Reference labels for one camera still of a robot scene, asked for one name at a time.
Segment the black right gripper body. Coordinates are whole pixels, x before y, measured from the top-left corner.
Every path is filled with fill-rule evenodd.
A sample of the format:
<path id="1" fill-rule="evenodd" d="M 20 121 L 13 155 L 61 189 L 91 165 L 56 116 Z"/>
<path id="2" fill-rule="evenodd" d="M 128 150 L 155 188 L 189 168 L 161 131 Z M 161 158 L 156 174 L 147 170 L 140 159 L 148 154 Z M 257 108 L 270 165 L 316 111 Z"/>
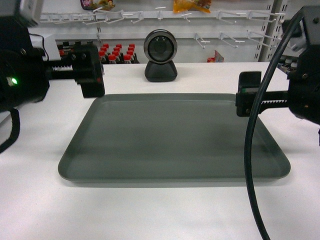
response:
<path id="1" fill-rule="evenodd" d="M 300 119 L 320 124 L 320 50 L 309 48 L 297 59 L 296 70 L 288 73 L 286 103 L 281 104 Z"/>

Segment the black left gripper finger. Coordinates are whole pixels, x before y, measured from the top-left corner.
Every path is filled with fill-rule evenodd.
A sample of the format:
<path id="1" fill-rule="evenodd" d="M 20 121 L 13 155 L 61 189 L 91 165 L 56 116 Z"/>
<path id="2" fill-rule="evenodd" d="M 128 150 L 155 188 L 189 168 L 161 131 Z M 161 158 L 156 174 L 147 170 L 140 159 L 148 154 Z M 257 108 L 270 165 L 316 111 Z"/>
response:
<path id="1" fill-rule="evenodd" d="M 100 98 L 104 96 L 104 68 L 100 61 L 98 48 L 93 44 L 77 44 L 69 56 L 73 78 L 80 85 L 83 97 Z"/>

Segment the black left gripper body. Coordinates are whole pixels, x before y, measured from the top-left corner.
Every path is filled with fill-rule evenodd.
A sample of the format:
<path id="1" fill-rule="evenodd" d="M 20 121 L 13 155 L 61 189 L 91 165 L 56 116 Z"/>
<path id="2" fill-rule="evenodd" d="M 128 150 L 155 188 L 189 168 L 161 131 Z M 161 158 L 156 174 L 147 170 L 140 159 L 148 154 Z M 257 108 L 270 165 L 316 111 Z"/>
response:
<path id="1" fill-rule="evenodd" d="M 71 70 L 55 71 L 61 61 L 43 61 L 39 50 L 32 55 L 0 51 L 0 111 L 6 112 L 27 103 L 41 102 L 50 80 L 74 79 Z"/>

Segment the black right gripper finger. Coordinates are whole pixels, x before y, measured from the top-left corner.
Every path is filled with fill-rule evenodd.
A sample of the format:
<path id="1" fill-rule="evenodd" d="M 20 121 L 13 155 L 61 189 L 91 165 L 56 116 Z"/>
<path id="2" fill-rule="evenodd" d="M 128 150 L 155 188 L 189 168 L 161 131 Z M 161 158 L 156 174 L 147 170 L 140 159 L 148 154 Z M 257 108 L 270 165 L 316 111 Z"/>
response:
<path id="1" fill-rule="evenodd" d="M 235 97 L 236 114 L 249 117 L 256 94 L 261 85 L 261 71 L 243 71 L 238 77 L 238 90 Z"/>

